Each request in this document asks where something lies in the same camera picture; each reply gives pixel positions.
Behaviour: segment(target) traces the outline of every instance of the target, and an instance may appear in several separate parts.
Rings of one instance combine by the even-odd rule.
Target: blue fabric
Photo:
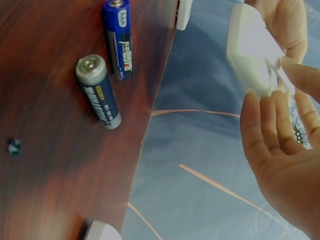
[[[123,240],[308,239],[266,202],[243,153],[237,115],[245,89],[225,57],[235,3],[194,0],[187,29],[176,33],[133,181]],[[319,67],[320,3],[305,4],[304,63]]]

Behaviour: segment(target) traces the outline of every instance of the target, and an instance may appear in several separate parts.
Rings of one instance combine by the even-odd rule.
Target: white device corner
[[[277,78],[295,94],[295,87],[281,66],[284,53],[266,29],[259,11],[235,4],[227,37],[226,57],[235,74],[258,97],[270,96],[278,88]]]
[[[102,221],[93,221],[84,240],[122,240],[118,231]]]
[[[184,31],[188,25],[193,0],[178,0],[176,29]]]

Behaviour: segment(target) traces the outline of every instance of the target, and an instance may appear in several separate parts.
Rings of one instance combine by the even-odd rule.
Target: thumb
[[[320,103],[320,70],[296,63],[289,57],[283,57],[281,65],[292,84],[302,92],[309,94]]]

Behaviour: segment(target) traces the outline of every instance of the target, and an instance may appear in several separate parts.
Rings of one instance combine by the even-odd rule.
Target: wooden table
[[[175,33],[177,0],[132,0],[134,78],[112,85],[103,129],[76,84],[79,58],[107,58],[103,0],[0,1],[0,239],[77,239],[84,219],[121,230]],[[20,156],[6,152],[21,141]]]

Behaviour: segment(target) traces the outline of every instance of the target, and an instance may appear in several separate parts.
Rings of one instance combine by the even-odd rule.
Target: battery
[[[107,129],[118,127],[121,115],[108,79],[105,60],[99,55],[88,55],[79,60],[75,72],[103,126]]]
[[[133,75],[129,0],[108,0],[102,7],[102,20],[114,72],[119,80],[128,80]]]

